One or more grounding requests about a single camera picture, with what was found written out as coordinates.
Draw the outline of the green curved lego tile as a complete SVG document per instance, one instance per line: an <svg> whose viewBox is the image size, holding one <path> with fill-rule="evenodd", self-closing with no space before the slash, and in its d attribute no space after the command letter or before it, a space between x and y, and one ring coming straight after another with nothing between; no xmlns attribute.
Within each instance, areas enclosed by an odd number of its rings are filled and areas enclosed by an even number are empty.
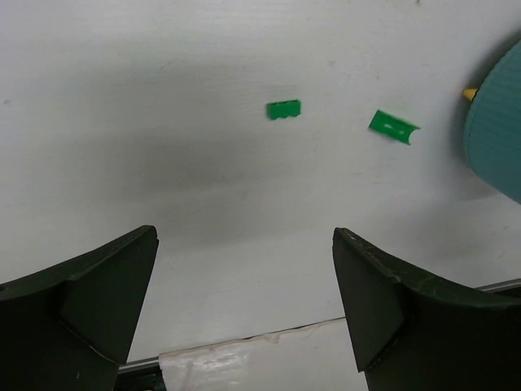
<svg viewBox="0 0 521 391"><path fill-rule="evenodd" d="M369 123L369 129L397 142L410 145L411 134L420 127L382 110L377 110Z"/></svg>

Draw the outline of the brown lego plate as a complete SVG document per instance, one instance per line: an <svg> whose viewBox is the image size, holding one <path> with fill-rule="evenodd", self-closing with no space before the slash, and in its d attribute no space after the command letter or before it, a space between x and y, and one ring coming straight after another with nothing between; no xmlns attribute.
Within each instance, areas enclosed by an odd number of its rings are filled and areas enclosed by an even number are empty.
<svg viewBox="0 0 521 391"><path fill-rule="evenodd" d="M471 102L475 99L475 96L477 95L477 93L478 93L478 89L475 89L475 88L465 89L462 92L463 96Z"/></svg>

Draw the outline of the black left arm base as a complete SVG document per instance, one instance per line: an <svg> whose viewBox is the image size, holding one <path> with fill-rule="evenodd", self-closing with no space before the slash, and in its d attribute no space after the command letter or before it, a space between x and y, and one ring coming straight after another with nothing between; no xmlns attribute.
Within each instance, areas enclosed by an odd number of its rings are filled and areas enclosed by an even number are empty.
<svg viewBox="0 0 521 391"><path fill-rule="evenodd" d="M158 358L129 362L119 368L114 391L166 391Z"/></svg>

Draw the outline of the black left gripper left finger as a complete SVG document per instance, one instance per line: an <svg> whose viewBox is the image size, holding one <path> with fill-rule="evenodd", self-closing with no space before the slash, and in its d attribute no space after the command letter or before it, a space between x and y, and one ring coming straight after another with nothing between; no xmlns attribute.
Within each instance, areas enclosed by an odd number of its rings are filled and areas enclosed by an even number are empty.
<svg viewBox="0 0 521 391"><path fill-rule="evenodd" d="M1 285L3 390L111 390L126 364L158 250L139 228Z"/></svg>

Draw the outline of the small green lego plate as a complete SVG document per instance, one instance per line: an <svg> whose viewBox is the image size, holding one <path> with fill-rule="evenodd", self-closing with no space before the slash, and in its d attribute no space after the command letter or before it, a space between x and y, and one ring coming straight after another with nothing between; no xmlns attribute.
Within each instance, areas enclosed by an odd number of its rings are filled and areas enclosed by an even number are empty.
<svg viewBox="0 0 521 391"><path fill-rule="evenodd" d="M267 103L266 116L271 121L298 117L301 114L301 102L298 99Z"/></svg>

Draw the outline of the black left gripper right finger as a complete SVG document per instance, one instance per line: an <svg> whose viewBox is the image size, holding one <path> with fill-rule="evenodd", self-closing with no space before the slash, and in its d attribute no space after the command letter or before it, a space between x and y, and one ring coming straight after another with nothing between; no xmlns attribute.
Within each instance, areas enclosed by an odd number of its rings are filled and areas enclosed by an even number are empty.
<svg viewBox="0 0 521 391"><path fill-rule="evenodd" d="M371 390L517 390L520 282L468 288L338 228L333 260Z"/></svg>

